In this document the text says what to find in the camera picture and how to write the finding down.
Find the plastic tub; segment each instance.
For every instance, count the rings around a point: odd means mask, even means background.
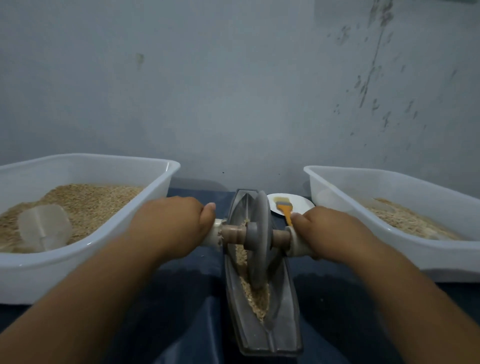
[[[386,170],[307,166],[312,200],[358,217],[382,241],[437,282],[480,282],[480,200]],[[350,196],[382,197],[427,216],[471,241],[427,240],[393,228]]]
[[[63,154],[0,167],[0,213],[40,199],[69,183],[123,184],[145,189],[90,236],[34,254],[0,253],[0,303],[30,304],[112,237],[123,232],[145,201],[164,197],[178,162],[164,159]]]

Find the wall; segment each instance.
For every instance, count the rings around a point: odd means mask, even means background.
[[[0,161],[171,158],[184,187],[308,193],[306,165],[480,197],[480,4],[0,3]]]

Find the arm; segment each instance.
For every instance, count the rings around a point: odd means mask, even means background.
[[[358,219],[315,207],[292,222],[316,254],[360,277],[407,363],[480,363],[480,327]]]
[[[153,272],[189,254],[214,220],[215,204],[203,207],[194,198],[143,205],[124,235],[80,265],[0,335],[2,363],[100,361]]]

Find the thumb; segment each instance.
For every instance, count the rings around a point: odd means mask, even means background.
[[[295,231],[300,234],[304,240],[308,240],[310,237],[310,227],[312,223],[305,216],[294,212],[291,215],[292,225]]]
[[[206,235],[212,228],[213,223],[215,222],[215,209],[216,205],[214,202],[206,204],[200,213],[200,229],[202,234]]]

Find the paper plate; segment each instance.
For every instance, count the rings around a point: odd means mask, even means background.
[[[315,207],[312,201],[307,200],[305,197],[298,196],[296,194],[269,194],[268,202],[270,202],[270,210],[276,214],[284,216],[283,212],[278,210],[276,203],[274,201],[275,197],[286,197],[290,200],[290,203],[293,205],[293,212],[298,212],[299,214],[304,214],[308,210],[311,210]]]

